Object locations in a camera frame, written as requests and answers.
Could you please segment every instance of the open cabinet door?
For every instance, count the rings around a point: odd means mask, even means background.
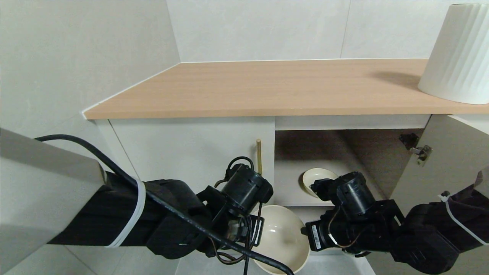
[[[448,190],[455,194],[475,182],[477,173],[489,165],[489,135],[451,115],[433,115],[418,146],[433,151],[424,167],[413,155],[391,199],[406,215],[419,204],[440,201],[437,195]],[[394,262],[388,253],[374,252],[367,259],[377,275],[423,274],[409,265]],[[445,275],[486,275],[489,271],[489,247],[478,247],[460,254]]]

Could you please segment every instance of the bowl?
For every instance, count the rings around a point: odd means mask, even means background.
[[[323,169],[323,168],[313,168],[307,170],[303,175],[302,175],[302,184],[306,191],[311,195],[316,198],[319,198],[316,193],[313,192],[313,190],[309,187],[311,184],[313,184],[316,180],[322,180],[322,179],[332,179],[336,180],[338,178],[338,175],[333,173],[332,171],[328,169]]]
[[[301,270],[309,258],[309,241],[301,234],[304,223],[294,212],[283,206],[269,205],[262,208],[265,219],[260,244],[253,251],[268,256],[287,265],[292,271]],[[257,260],[255,263],[267,273],[285,274],[275,267]]]

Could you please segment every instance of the white cabinet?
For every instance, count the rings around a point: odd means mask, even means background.
[[[235,157],[250,157],[256,166],[261,139],[263,177],[273,184],[273,117],[115,119],[111,124],[143,181],[178,179],[198,193],[223,179]]]
[[[301,188],[301,174],[314,167],[339,175],[355,170],[366,175],[377,199],[395,199],[406,215],[417,204],[438,201],[445,190],[456,193],[472,184],[489,165],[489,117],[464,120],[472,118],[433,115],[427,124],[425,115],[130,119],[111,120],[111,131],[144,181],[180,179],[200,192],[223,178],[234,157],[256,163],[261,139],[263,176],[274,184],[272,202],[304,211],[330,206]],[[423,167],[398,140],[410,132],[421,136],[418,146],[433,148]],[[316,210],[306,214],[319,218]],[[460,255],[447,275],[486,274],[486,250]],[[367,259],[377,275],[420,274],[389,254]]]

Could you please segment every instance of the cabinet door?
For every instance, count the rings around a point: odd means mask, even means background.
[[[178,179],[198,193],[223,179],[235,157],[250,157],[257,169],[256,140],[261,139],[263,177],[273,184],[273,117],[116,119],[111,124],[143,181]]]
[[[439,201],[437,195],[451,194],[473,184],[477,173],[489,165],[489,135],[469,126],[456,116],[433,115],[418,143],[433,148],[424,167],[412,156],[391,199],[406,215],[418,205]],[[387,253],[372,253],[367,259],[377,275],[422,274],[409,265],[396,263]],[[479,247],[459,256],[446,275],[486,275],[489,270],[489,248]]]

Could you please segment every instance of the zip tie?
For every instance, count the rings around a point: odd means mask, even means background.
[[[330,237],[330,239],[334,242],[334,244],[338,245],[338,242],[336,242],[336,240],[333,238],[333,235],[331,234],[328,234],[328,236]]]
[[[119,247],[124,240],[126,240],[127,236],[133,230],[134,225],[136,225],[136,222],[139,220],[139,217],[141,217],[141,214],[143,213],[144,210],[144,204],[146,202],[146,186],[140,179],[134,178],[137,182],[137,203],[136,203],[136,208],[134,209],[134,213],[127,222],[126,226],[124,226],[124,229],[119,233],[119,235],[115,238],[115,240],[106,246],[106,248],[116,248]]]
[[[442,195],[438,195],[438,197],[442,200],[442,202],[445,203],[446,205],[446,211],[448,212],[450,218],[452,218],[452,220],[458,224],[460,227],[462,227],[465,231],[467,231],[467,233],[469,233],[472,237],[474,237],[474,239],[478,240],[481,244],[483,245],[489,245],[489,243],[486,243],[485,241],[483,241],[481,238],[479,238],[476,234],[474,234],[474,232],[472,232],[470,229],[468,229],[467,227],[465,227],[461,222],[459,222],[457,220],[457,218],[455,218],[452,214],[452,211],[450,210],[450,205],[448,204],[448,198],[450,198],[451,195],[448,195],[448,196],[442,196]]]

